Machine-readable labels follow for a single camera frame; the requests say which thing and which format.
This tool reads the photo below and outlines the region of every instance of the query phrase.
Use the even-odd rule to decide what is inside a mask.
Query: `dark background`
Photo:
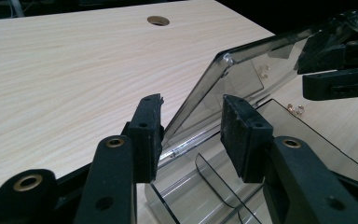
[[[94,10],[108,7],[127,7],[177,0],[21,0],[25,16]],[[358,0],[314,1],[236,1],[217,0],[221,4],[258,23],[274,34],[301,28],[339,12],[358,9]],[[16,17],[8,0],[0,0],[0,19]]]

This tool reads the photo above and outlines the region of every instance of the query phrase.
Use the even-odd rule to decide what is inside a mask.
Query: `clear plastic panel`
[[[300,58],[306,57],[301,64],[306,67],[325,49],[350,35],[351,29],[345,24],[331,20],[218,53],[168,125],[161,163],[186,153],[187,148],[182,146],[192,145],[187,141],[196,136],[199,139],[210,137],[203,134],[219,124],[223,94],[242,97],[257,106],[296,77]]]
[[[289,113],[274,100],[257,111],[274,126],[274,136],[293,136],[307,142],[326,166],[358,181],[358,163],[317,134],[307,124]],[[146,198],[156,197],[179,223],[269,223],[269,212],[260,184],[244,184],[220,143],[220,133],[158,170],[157,180],[146,191]],[[150,204],[158,219],[163,206]]]

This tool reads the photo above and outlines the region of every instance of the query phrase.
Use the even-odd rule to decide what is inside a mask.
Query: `brass grommet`
[[[121,138],[112,138],[106,142],[108,147],[121,147],[124,144],[124,140]]]
[[[42,183],[42,180],[42,175],[27,175],[18,180],[14,184],[13,189],[20,192],[34,189]]]
[[[301,147],[301,143],[299,143],[297,140],[295,140],[293,138],[285,138],[282,140],[282,142],[287,147],[291,147],[291,148],[300,148]]]

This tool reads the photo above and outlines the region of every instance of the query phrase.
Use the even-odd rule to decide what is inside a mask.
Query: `wooden desk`
[[[210,0],[1,20],[0,186],[28,169],[61,177],[89,163],[146,95],[164,97],[166,126],[217,52],[271,35]],[[138,192],[140,223],[152,223]]]

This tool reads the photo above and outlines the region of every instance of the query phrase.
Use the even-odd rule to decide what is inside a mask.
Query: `grommet hole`
[[[297,142],[295,139],[284,139],[283,144],[287,147],[299,148],[301,147],[301,143]]]
[[[166,26],[170,24],[167,18],[161,16],[150,16],[147,18],[147,21],[156,26]]]
[[[108,147],[120,147],[123,144],[124,144],[124,140],[121,138],[113,138],[106,142],[106,145]]]
[[[19,179],[13,186],[16,191],[27,191],[36,188],[43,180],[42,175],[27,175]]]

